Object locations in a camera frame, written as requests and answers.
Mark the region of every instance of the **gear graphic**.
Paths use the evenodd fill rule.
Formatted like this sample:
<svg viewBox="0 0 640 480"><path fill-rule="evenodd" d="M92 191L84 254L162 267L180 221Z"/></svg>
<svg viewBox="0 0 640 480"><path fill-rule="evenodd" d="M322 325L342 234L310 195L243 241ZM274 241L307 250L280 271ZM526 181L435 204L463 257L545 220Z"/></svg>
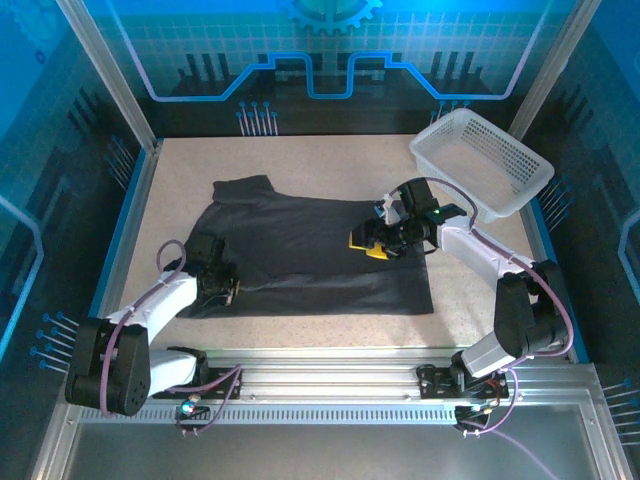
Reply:
<svg viewBox="0 0 640 480"><path fill-rule="evenodd" d="M58 31L55 0L5 0L20 30L39 49L45 49Z"/></svg>
<svg viewBox="0 0 640 480"><path fill-rule="evenodd" d="M290 19L297 19L301 28L311 27L313 33L322 30L328 35L336 31L347 33L360 20L373 18L372 10L382 6L381 0L281 0Z"/></svg>

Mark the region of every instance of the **cable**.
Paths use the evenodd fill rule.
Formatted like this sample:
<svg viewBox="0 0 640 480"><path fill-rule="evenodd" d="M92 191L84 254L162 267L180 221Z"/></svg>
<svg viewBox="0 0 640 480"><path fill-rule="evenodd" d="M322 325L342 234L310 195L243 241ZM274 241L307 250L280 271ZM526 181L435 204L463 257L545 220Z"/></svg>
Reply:
<svg viewBox="0 0 640 480"><path fill-rule="evenodd" d="M460 195L462 195L462 197L469 203L469 205L471 205L471 208L473 209L473 215L471 215L471 218L469 220L469 231L471 232L471 235L473 235L476 239L478 239L483 245L489 247L491 250L498 253L500 256L504 257L509 262L514 263L518 267L522 268L525 272L527 272L531 276L531 278L533 278L534 281L538 285L540 285L540 287L545 291L545 293L549 295L549 298L551 298L551 301L553 302L555 307L558 309L558 312L560 312L560 316L562 317L562 320L564 321L565 326L567 327L567 342L565 346L553 352L540 352L540 353L536 352L530 355L535 355L539 357L556 357L556 356L564 355L569 350L571 350L571 347L573 346L573 339L575 336L575 333L573 331L573 323L571 322L571 317L569 316L569 312L567 312L567 309L562 304L562 301L560 300L558 295L553 291L553 289L549 286L549 284L535 270L533 270L530 266L528 266L522 260L516 258L513 254L505 251L504 249L502 249L501 247L493 243L491 240L485 238L475 229L474 225L478 217L478 206L471 199L469 195L467 195L464 191L462 191L460 187L446 180L442 180L440 178L424 177L424 179L427 181L432 181L435 183L440 183L442 185L445 185L453 189ZM512 363L510 363L509 365L506 365L505 367L503 367L502 369L505 370L505 369L514 367L516 365L519 365L520 363L524 362L527 358L528 357L526 356L522 358L518 358L514 360Z"/></svg>
<svg viewBox="0 0 640 480"><path fill-rule="evenodd" d="M538 357L557 357L559 355L564 355L569 350L571 350L571 347L573 346L573 338L574 338L574 335L575 335L574 331L573 331L573 324L571 322L571 317L569 316L569 312L567 312L566 308L562 304L562 301L560 300L560 298L558 297L556 292L553 291L553 289L549 286L549 284L547 282L545 282L545 280L533 268L528 266L522 260L520 260L519 258L516 258L515 256L509 254L508 252L506 252L505 250L503 250L502 248L500 248L499 246L497 246L496 244L494 244L490 240L488 240L485 237L483 237L482 235L480 235L480 233L478 233L476 231L476 229L472 229L471 230L471 234L475 238L477 238L482 244L484 244L485 246L489 247L493 251L499 253L503 257L507 258L510 262L515 263L518 267L522 268L525 272L527 272L531 276L531 278L533 278L535 280L535 282L538 285L540 285L540 287L542 287L542 289L545 291L545 293L547 295L549 295L549 297L551 298L551 301L553 301L553 304L556 306L556 308L560 312L560 315L562 316L562 319L564 320L564 323L565 323L565 325L567 327L567 343L560 350L556 350L554 352L540 352L540 353L535 353L534 355L536 355ZM513 362L510 365L508 365L506 368L508 368L510 366L513 366L515 364L515 362Z"/></svg>
<svg viewBox="0 0 640 480"><path fill-rule="evenodd" d="M169 240L160 247L160 249L158 250L158 254L156 255L156 266L158 267L158 271L160 273L162 273L160 257L164 252L165 248L167 248L169 245L177 245L180 248L180 254L181 254L180 264L173 272L169 274L169 276L165 280L154 285L145 294L143 294L138 300L136 300L133 303L133 305L129 307L129 310L122 316L122 318L116 325L116 328L113 330L113 332L111 333L111 336L109 337L109 341L107 343L107 349L105 350L105 353L104 353L104 360L102 362L102 374L100 376L100 411L102 412L102 415L104 415L105 417L113 416L113 414L109 412L109 410L107 409L107 384L109 381L109 367L111 365L111 357L113 356L113 350L115 349L116 341L120 336L120 332L124 328L125 323L127 323L127 321L151 296L153 296L160 289L166 287L169 283L171 283L172 280L174 280L178 276L178 274L184 268L185 263L187 262L187 252L182 242L178 240Z"/></svg>
<svg viewBox="0 0 640 480"><path fill-rule="evenodd" d="M471 420L463 420L462 423L466 423L467 425L471 425L473 427L477 427L477 428L484 428L483 425L477 423L477 422L473 422ZM522 451L522 453L524 453L527 457L529 457L531 460L533 460L533 462L544 472L547 474L547 476L553 480L560 480L558 478L558 476L553 473L549 467L547 467L542 460L540 460L540 458L538 458L538 456L533 453L531 450L529 450L527 447L525 447L523 444L521 444L519 441L517 441L515 438L507 435L506 433L503 432L499 432L497 430L492 431L491 433L494 433L495 435L498 435L500 438L503 438L504 440L506 440L507 442L511 443L512 445L514 445L515 447L517 447L518 449L520 449L520 451Z"/></svg>
<svg viewBox="0 0 640 480"><path fill-rule="evenodd" d="M507 408L507 411L502 416L502 418L498 420L494 425L490 427L484 427L483 430L477 431L476 435L480 436L480 435L484 435L485 433L493 432L496 428L498 428L500 425L502 425L505 422L505 420L509 417L509 415L511 415L511 412L516 406L516 400L518 398L518 376L516 375L516 372L514 370L509 369L509 373L511 373L511 375L513 376L513 397L511 398L511 403L509 404L509 408Z"/></svg>
<svg viewBox="0 0 640 480"><path fill-rule="evenodd" d="M462 197L469 203L469 205L471 205L471 208L473 209L473 214L471 215L471 218L469 220L469 231L470 231L471 235L473 235L478 241L480 241L480 243L482 243L486 247L489 247L491 250L493 250L494 252L496 252L500 256L504 257L507 261L513 262L515 265L517 265L518 267L522 268L525 272L527 272L527 274L529 274L531 276L531 278L533 278L533 280L538 285L540 285L540 287L545 291L545 293L547 295L549 295L549 297L551 298L551 301L553 302L555 307L560 312L560 315L562 316L562 320L564 321L564 323L565 323L565 325L567 327L567 342L566 342L566 344L565 344L565 346L563 348L561 348L559 350L556 350L556 351L553 351L553 352L541 352L541 353L537 353L536 352L534 354L529 354L528 356L517 358L513 362L511 362L510 364L508 364L508 365L506 365L506 366L504 366L504 367L499 369L500 371L508 371L508 372L511 373L511 375L513 375L513 380L514 380L513 398L511 400L511 404L509 405L509 408L507 409L507 411L504 414L504 416L495 425L493 425L491 427L488 427L488 428L483 428L483 430L478 431L477 435L482 435L482 434L489 433L489 432L498 433L495 430L500 425L502 425L505 422L505 420L509 417L509 415L513 411L513 408L515 407L516 399L518 397L518 376L516 375L516 372L513 370L513 367L515 367L516 365L519 365L520 363L526 361L529 357L533 357L534 355L535 356L539 356L539 357L555 357L555 356L560 356L560 355L564 355L565 353L567 353L571 349L571 347L573 346L573 339L574 339L573 323L571 322L571 317L569 316L569 313L567 312L567 309L562 304L562 301L560 300L558 295L553 291L553 289L549 286L549 284L535 270L533 270L530 266L528 266L526 263L524 263L520 259L516 258L515 255L505 251L503 248L501 248L500 246L494 244L488 238L485 238L484 236L482 236L476 230L474 225L475 225L476 219L478 217L478 206L471 199L471 197L469 195L467 195L464 191L462 191L461 188L457 187L453 183L448 182L446 180L442 180L442 179L434 178L434 177L424 177L424 178L427 181L433 181L435 183L440 183L442 185L445 185L445 186L453 189L454 191L456 191L460 195L462 195Z"/></svg>
<svg viewBox="0 0 640 480"><path fill-rule="evenodd" d="M231 398L231 395L233 394L233 389L235 388L236 383L238 382L238 378L240 377L240 373L241 372L242 372L242 367L240 367L240 365L236 365L232 370L228 371L226 374L224 374L220 378L218 378L215 381L213 381L211 383L208 383L206 385L203 385L203 386L200 386L200 387L176 387L176 388L169 389L169 391L171 391L171 392L195 392L195 391L197 391L198 393L205 393L206 391L217 387L222 382L224 382L227 378L229 378L231 375L233 375L233 381L231 382L231 385L229 386L229 390L227 390L227 394L225 395L224 400L220 404L220 408L218 408L218 411L213 416L213 418L211 420L209 420L208 423L206 423L201 428L196 428L194 426L193 428L187 429L187 428L184 427L184 425L182 424L182 422L180 421L179 418L176 420L176 427L178 427L182 431L183 435L186 435L187 433L191 433L191 434L197 436L198 434L207 431L209 428L211 428L218 421L218 419L220 418L220 415L222 415L222 411L224 410L224 407L227 405L227 402L229 401L229 399Z"/></svg>

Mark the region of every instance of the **beige table surface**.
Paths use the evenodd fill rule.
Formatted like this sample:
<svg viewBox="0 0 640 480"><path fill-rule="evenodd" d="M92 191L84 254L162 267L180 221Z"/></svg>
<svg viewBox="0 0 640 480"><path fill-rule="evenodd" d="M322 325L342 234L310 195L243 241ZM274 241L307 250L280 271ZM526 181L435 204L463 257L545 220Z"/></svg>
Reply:
<svg viewBox="0 0 640 480"><path fill-rule="evenodd" d="M266 174L277 192L316 198L379 200L419 176L410 135L164 140L129 268L122 305L157 279L155 256L168 239L186 241L211 203L212 183ZM432 186L441 204L449 198ZM519 214L486 230L531 256ZM492 330L494 293L461 262L427 257L435 313L174 319L154 346L193 348L470 345Z"/></svg>

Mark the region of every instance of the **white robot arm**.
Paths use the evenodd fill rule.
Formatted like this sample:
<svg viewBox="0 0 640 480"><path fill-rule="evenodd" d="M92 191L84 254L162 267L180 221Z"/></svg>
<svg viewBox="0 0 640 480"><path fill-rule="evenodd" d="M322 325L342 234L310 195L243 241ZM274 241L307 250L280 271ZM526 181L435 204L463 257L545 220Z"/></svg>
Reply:
<svg viewBox="0 0 640 480"><path fill-rule="evenodd" d="M396 193L400 198L394 202ZM453 204L439 205L425 178L406 182L385 195L376 205L376 212L378 218L351 232L350 247L365 250L375 258L391 259L404 256L416 244L428 242L434 249L427 254L442 248L496 292L493 332L452 359L465 377L483 378L567 334L566 324L551 298L513 261L542 276L566 305L558 266L550 261L534 263L477 227L472 229L472 220L464 210Z"/></svg>
<svg viewBox="0 0 640 480"><path fill-rule="evenodd" d="M188 253L181 271L179 262L170 263L138 300L106 319L88 318L80 324L65 385L68 402L99 408L106 390L108 411L135 415L151 395L175 386L207 383L204 352L149 348L185 307L194 302L228 306L237 293L235 266L222 260L224 240L199 234L189 238L185 247ZM115 348L109 357L114 335Z"/></svg>

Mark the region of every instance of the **white laundry basket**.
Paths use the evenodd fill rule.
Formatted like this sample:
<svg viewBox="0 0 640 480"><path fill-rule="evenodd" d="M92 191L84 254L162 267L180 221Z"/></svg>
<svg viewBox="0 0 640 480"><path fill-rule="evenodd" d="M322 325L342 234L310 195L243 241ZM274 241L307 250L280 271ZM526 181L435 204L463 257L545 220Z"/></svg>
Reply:
<svg viewBox="0 0 640 480"><path fill-rule="evenodd" d="M554 173L540 155L466 108L434 122L409 148L423 175L460 187L476 202L478 218L485 223L522 208ZM469 207L454 190L438 187Z"/></svg>

